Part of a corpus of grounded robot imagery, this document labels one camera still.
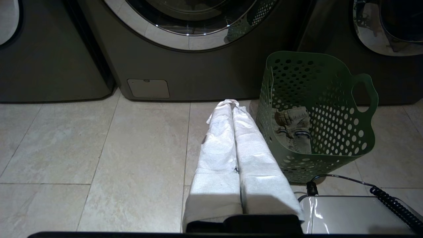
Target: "green laundry basket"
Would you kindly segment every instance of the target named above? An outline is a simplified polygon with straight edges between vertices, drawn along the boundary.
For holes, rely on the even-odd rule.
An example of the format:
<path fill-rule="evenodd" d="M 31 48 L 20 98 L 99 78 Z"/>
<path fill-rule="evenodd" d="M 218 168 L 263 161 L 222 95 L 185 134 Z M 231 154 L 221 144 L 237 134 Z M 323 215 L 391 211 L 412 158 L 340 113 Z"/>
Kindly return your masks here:
<path fill-rule="evenodd" d="M 371 99 L 365 112 L 358 111 L 352 96 L 359 82 Z M 373 149 L 371 118 L 377 104 L 369 75 L 351 75 L 342 61 L 330 55 L 279 51 L 267 58 L 256 121 L 288 181 L 306 183 Z M 274 108 L 283 111 L 299 106 L 310 114 L 312 154 L 284 147 L 272 128 Z"/>

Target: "basket hole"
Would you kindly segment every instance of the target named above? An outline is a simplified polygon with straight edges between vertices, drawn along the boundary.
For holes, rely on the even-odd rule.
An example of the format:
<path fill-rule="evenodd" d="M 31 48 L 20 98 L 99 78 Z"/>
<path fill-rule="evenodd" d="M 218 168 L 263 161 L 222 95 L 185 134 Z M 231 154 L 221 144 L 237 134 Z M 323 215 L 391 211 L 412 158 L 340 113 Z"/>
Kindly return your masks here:
<path fill-rule="evenodd" d="M 355 105 L 357 105 L 356 98 L 360 98 L 360 101 L 370 102 L 370 96 L 367 93 L 366 87 L 363 82 L 359 82 L 352 88 L 352 96 L 354 98 Z M 368 107 L 357 107 L 359 112 L 366 112 Z"/>

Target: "basket handle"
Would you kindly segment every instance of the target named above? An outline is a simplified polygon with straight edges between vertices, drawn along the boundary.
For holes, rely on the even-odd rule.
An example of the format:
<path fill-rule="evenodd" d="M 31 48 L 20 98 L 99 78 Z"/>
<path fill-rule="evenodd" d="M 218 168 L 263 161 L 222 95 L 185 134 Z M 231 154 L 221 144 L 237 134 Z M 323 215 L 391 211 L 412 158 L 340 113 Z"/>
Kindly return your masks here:
<path fill-rule="evenodd" d="M 376 89 L 374 88 L 371 77 L 368 74 L 359 74 L 359 75 L 352 76 L 352 88 L 354 88 L 354 86 L 359 82 L 364 83 L 367 94 L 370 97 L 370 106 L 367 109 L 367 111 L 363 113 L 368 114 L 367 116 L 373 116 L 373 114 L 376 112 L 377 105 L 379 103 L 379 97 L 377 95 Z"/>

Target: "washer door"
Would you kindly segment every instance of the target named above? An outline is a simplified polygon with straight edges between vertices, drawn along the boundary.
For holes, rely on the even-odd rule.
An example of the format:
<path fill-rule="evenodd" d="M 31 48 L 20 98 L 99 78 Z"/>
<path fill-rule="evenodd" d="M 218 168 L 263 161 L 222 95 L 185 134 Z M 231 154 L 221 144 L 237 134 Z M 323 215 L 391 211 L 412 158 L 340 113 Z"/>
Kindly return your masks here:
<path fill-rule="evenodd" d="M 167 47 L 207 50 L 251 31 L 277 0 L 104 0 L 138 34 Z"/>
<path fill-rule="evenodd" d="M 0 0 L 0 46 L 8 42 L 18 29 L 18 0 Z"/>
<path fill-rule="evenodd" d="M 370 50 L 390 56 L 423 54 L 423 1 L 354 0 L 353 23 Z"/>

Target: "power cord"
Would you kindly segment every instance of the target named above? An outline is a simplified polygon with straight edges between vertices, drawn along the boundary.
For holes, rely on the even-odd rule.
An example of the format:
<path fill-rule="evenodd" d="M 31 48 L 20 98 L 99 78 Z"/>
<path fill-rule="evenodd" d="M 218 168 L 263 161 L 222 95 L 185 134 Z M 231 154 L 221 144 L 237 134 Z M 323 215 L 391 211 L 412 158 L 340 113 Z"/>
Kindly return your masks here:
<path fill-rule="evenodd" d="M 370 193 L 375 195 L 379 201 L 381 201 L 387 208 L 389 208 L 396 216 L 401 218 L 416 234 L 421 235 L 423 234 L 423 222 L 419 220 L 414 214 L 412 214 L 407 208 L 401 205 L 394 197 L 389 196 L 385 191 L 378 188 L 374 184 L 365 183 L 363 181 L 355 180 L 352 178 L 348 178 L 345 176 L 340 176 L 336 174 L 320 174 L 315 176 L 310 182 L 307 182 L 307 195 L 308 196 L 315 196 L 318 195 L 319 192 L 317 191 L 317 185 L 314 180 L 320 177 L 337 177 L 346 180 L 350 180 L 356 183 L 361 183 L 366 186 L 370 186 Z"/>

